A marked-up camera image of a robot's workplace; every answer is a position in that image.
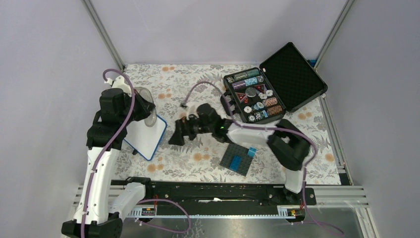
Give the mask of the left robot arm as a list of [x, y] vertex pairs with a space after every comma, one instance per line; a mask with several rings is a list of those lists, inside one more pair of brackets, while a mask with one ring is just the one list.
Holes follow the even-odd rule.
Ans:
[[151, 92], [138, 88], [132, 94], [122, 89], [106, 89], [99, 99], [92, 126], [87, 132], [88, 164], [82, 195], [74, 217], [62, 224], [61, 233], [70, 238], [118, 238], [123, 220], [139, 201], [152, 201], [154, 191], [142, 179], [130, 181], [115, 205], [109, 205], [111, 172], [134, 121], [155, 118], [156, 106]]

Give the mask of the blue framed whiteboard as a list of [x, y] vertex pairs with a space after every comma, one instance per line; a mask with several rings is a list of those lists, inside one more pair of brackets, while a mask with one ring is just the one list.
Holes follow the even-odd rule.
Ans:
[[131, 122], [126, 128], [127, 135], [124, 141], [146, 161], [151, 161], [163, 139], [167, 122], [159, 115], [151, 127], [146, 126], [145, 121]]

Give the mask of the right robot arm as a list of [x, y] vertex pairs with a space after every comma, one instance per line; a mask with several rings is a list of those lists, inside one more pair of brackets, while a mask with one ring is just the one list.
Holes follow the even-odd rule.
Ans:
[[192, 106], [185, 117], [175, 121], [168, 143], [183, 146], [186, 137], [194, 140], [199, 134], [210, 134], [220, 143], [267, 146], [286, 169], [285, 200], [297, 204], [303, 199], [304, 168], [313, 143], [288, 120], [282, 119], [275, 126], [243, 123], [222, 118], [209, 104], [202, 104]]

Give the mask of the grey mesh sponge eraser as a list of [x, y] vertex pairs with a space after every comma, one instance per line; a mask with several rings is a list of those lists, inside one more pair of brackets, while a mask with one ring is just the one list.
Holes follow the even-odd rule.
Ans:
[[154, 104], [153, 96], [149, 89], [138, 87], [136, 96], [139, 96], [139, 105], [141, 107], [141, 118], [147, 127], [153, 127], [157, 121], [157, 110]]

